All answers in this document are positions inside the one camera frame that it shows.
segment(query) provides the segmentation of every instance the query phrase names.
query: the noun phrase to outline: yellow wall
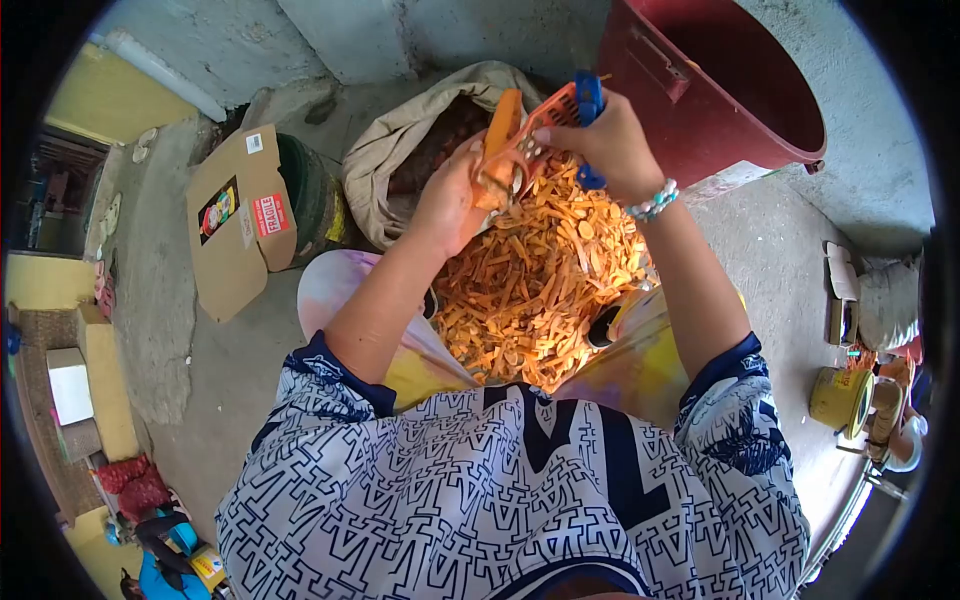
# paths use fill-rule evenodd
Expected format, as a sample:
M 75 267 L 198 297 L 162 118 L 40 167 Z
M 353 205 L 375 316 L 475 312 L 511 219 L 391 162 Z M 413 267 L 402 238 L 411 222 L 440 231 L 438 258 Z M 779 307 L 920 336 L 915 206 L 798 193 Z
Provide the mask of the yellow wall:
M 86 362 L 90 400 L 107 459 L 114 463 L 140 453 L 133 431 L 127 387 L 117 360 L 113 325 L 93 304 L 77 307 L 77 346 Z
M 107 144 L 126 144 L 151 127 L 194 112 L 180 96 L 129 62 L 87 43 L 60 83 L 44 120 Z
M 20 310 L 70 310 L 93 298 L 93 277 L 82 260 L 8 254 L 4 301 Z
M 140 573 L 143 551 L 135 544 L 114 546 L 104 538 L 106 506 L 77 517 L 73 528 L 63 532 L 93 583 L 108 600 L 123 600 L 120 593 L 120 569 L 126 568 L 134 579 Z

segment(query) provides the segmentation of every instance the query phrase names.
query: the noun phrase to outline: concrete wall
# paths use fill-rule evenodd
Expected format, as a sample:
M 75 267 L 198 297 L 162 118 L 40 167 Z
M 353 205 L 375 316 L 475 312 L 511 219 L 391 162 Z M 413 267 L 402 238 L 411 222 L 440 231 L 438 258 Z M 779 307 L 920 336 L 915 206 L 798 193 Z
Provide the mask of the concrete wall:
M 109 50 L 87 43 L 70 65 L 43 120 L 112 144 L 196 112 L 163 85 Z
M 779 175 L 862 251 L 920 249 L 933 225 L 921 141 L 879 57 L 834 0 L 736 0 L 804 73 L 827 124 L 827 170 Z
M 260 87 L 328 74 L 276 0 L 120 0 L 95 31 L 113 28 L 224 108 L 249 102 Z
M 342 84 L 480 60 L 564 82 L 593 63 L 610 0 L 277 0 Z
M 4 304 L 20 310 L 71 310 L 93 299 L 93 265 L 82 260 L 8 254 Z

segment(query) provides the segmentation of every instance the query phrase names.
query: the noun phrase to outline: white and navy shirt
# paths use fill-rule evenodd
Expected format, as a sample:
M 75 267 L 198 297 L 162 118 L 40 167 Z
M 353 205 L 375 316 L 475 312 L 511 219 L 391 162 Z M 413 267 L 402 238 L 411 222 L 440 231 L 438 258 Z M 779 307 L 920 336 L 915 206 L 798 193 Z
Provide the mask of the white and navy shirt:
M 523 383 L 394 415 L 319 331 L 217 511 L 241 598 L 538 597 L 602 578 L 657 598 L 787 598 L 809 548 L 754 334 L 673 435 Z

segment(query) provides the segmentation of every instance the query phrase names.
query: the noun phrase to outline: flattened cardboard box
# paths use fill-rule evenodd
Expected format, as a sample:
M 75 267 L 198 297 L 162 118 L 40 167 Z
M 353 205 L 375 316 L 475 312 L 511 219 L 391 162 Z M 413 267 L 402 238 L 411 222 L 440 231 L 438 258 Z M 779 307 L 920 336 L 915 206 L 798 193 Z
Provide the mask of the flattened cardboard box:
M 276 129 L 234 132 L 198 167 L 186 220 L 200 306 L 222 323 L 290 265 L 297 223 L 278 172 Z

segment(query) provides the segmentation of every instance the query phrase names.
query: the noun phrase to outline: blue clothing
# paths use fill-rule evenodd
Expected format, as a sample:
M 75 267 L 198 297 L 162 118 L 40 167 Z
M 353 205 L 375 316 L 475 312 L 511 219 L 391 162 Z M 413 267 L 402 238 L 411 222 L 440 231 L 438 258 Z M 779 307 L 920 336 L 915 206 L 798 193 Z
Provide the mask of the blue clothing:
M 140 590 L 147 596 L 147 600 L 210 600 L 210 592 L 206 590 L 204 582 L 196 575 L 181 575 L 183 591 L 170 587 L 160 570 L 156 568 L 156 558 L 149 552 L 143 553 L 143 564 L 140 565 Z

